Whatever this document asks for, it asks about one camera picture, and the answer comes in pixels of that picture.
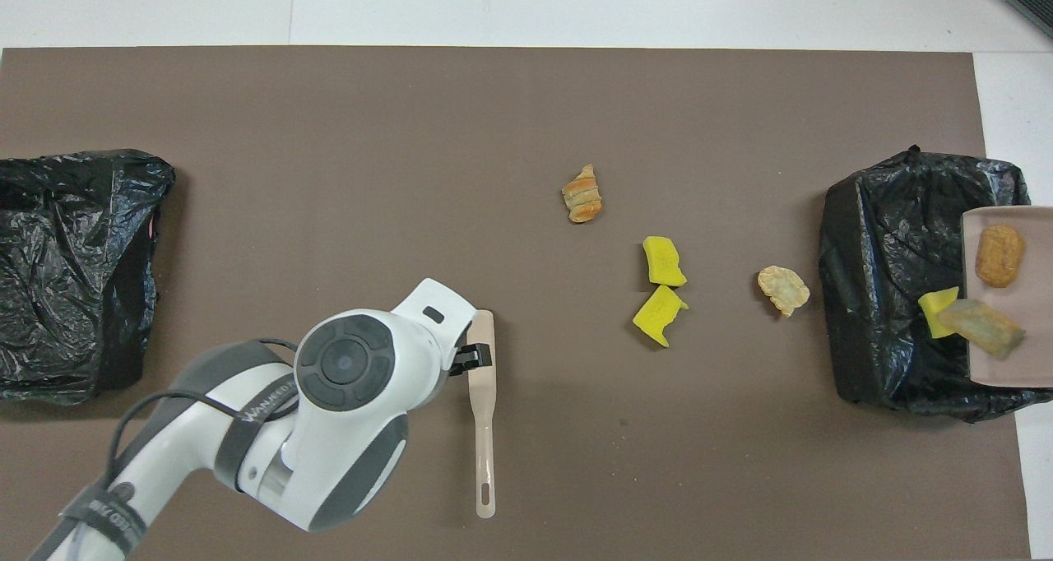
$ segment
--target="nugget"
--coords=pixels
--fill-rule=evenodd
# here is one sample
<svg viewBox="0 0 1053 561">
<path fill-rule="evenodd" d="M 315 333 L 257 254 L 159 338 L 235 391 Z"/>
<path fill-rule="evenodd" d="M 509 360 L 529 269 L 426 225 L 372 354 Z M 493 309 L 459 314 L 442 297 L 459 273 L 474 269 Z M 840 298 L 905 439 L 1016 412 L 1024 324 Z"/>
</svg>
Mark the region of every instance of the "nugget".
<svg viewBox="0 0 1053 561">
<path fill-rule="evenodd" d="M 581 174 L 577 175 L 574 181 L 567 183 L 567 186 L 563 186 L 563 202 L 571 212 L 569 218 L 575 224 L 590 221 L 602 212 L 602 200 L 603 198 L 599 197 L 596 175 L 591 164 L 581 168 Z"/>
<path fill-rule="evenodd" d="M 775 307 L 782 313 L 783 317 L 793 315 L 793 310 L 800 308 L 808 302 L 812 292 L 797 273 L 778 265 L 771 265 L 760 269 L 757 275 L 757 284 L 760 289 L 774 303 Z"/>
<path fill-rule="evenodd" d="M 1010 224 L 984 228 L 976 251 L 976 276 L 991 287 L 1008 287 L 1016 280 L 1027 243 Z"/>
</svg>

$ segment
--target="pink tray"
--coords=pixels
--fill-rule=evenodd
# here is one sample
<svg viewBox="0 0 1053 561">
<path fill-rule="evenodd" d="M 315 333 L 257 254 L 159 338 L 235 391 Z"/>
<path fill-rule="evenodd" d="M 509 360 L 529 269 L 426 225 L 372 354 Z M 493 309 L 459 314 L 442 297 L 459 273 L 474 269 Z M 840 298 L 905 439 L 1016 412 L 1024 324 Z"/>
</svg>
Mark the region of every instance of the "pink tray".
<svg viewBox="0 0 1053 561">
<path fill-rule="evenodd" d="M 976 276 L 980 233 L 991 224 L 1011 224 L 1027 242 L 1020 273 L 1007 288 L 993 288 Z M 1006 205 L 971 209 L 961 217 L 966 292 L 1002 310 L 1027 335 L 1006 361 L 999 362 L 969 345 L 970 377 L 990 386 L 1039 388 L 1053 386 L 1053 207 Z"/>
</svg>

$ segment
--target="black strap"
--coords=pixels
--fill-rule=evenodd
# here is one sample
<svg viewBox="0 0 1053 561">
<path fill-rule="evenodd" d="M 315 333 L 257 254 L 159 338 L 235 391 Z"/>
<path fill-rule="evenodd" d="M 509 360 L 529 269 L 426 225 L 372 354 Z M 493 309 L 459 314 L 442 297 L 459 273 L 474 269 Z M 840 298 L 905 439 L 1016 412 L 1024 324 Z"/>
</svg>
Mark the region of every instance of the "black strap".
<svg viewBox="0 0 1053 561">
<path fill-rule="evenodd" d="M 278 380 L 271 382 L 266 388 L 260 392 L 249 403 L 241 407 L 238 416 L 231 422 L 231 426 L 223 436 L 223 441 L 216 453 L 213 472 L 216 479 L 227 487 L 240 492 L 238 487 L 238 472 L 241 469 L 241 462 L 245 459 L 249 448 L 269 416 L 278 410 L 296 396 L 296 380 L 289 374 Z"/>
<path fill-rule="evenodd" d="M 80 492 L 60 516 L 83 522 L 117 545 L 125 557 L 142 542 L 146 523 L 132 505 L 99 485 Z"/>
<path fill-rule="evenodd" d="M 59 520 L 59 525 L 55 526 L 55 529 L 47 535 L 44 542 L 40 543 L 37 549 L 25 561 L 47 561 L 58 550 L 59 546 L 65 542 L 68 535 L 72 535 L 77 529 L 79 524 L 80 522 L 72 518 L 62 518 Z"/>
</svg>

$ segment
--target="yellow food piece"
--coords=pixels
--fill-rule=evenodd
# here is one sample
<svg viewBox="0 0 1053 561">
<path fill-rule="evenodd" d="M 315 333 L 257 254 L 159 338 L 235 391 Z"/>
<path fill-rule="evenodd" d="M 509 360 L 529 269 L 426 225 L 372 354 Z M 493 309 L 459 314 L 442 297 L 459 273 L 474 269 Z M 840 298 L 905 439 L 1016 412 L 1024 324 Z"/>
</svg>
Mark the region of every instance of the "yellow food piece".
<svg viewBox="0 0 1053 561">
<path fill-rule="evenodd" d="M 925 320 L 929 321 L 929 333 L 932 333 L 933 339 L 942 339 L 954 335 L 954 329 L 940 322 L 936 315 L 954 303 L 955 299 L 958 299 L 958 286 L 941 288 L 939 292 L 929 292 L 929 294 L 918 298 L 918 305 L 921 306 Z"/>
<path fill-rule="evenodd" d="M 812 296 L 797 273 L 778 265 L 760 269 L 757 273 L 757 284 L 783 317 L 793 315 L 793 310 L 803 306 Z"/>
<path fill-rule="evenodd" d="M 574 181 L 567 183 L 562 193 L 563 202 L 571 212 L 568 217 L 575 224 L 590 221 L 603 209 L 603 198 L 599 197 L 596 175 L 591 164 L 581 168 L 581 174 L 577 175 Z"/>
<path fill-rule="evenodd" d="M 688 283 L 688 277 L 680 272 L 680 253 L 665 236 L 643 239 L 643 253 L 648 255 L 648 279 L 651 283 L 671 287 Z"/>
<path fill-rule="evenodd" d="M 1024 340 L 1024 329 L 1016 322 L 977 299 L 955 299 L 936 317 L 997 360 L 1006 359 Z"/>
<path fill-rule="evenodd" d="M 680 309 L 688 309 L 687 303 L 680 296 L 669 286 L 658 286 L 651 298 L 643 302 L 639 313 L 633 317 L 633 324 L 638 325 L 648 337 L 657 341 L 662 347 L 669 347 L 669 341 L 662 335 L 662 329 L 673 322 L 673 318 L 676 318 Z"/>
</svg>

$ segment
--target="beige spatula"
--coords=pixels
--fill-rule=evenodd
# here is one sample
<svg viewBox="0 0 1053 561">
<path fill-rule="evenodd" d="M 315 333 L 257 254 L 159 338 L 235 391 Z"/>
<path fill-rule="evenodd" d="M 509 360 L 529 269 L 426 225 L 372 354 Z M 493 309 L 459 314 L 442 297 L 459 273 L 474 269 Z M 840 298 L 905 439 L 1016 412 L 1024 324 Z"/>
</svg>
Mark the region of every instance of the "beige spatula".
<svg viewBox="0 0 1053 561">
<path fill-rule="evenodd" d="M 494 314 L 478 310 L 468 329 L 468 342 L 490 345 L 494 365 L 469 370 L 468 389 L 475 415 L 475 513 L 490 518 L 497 510 L 494 489 L 494 405 L 497 402 L 497 348 Z"/>
</svg>

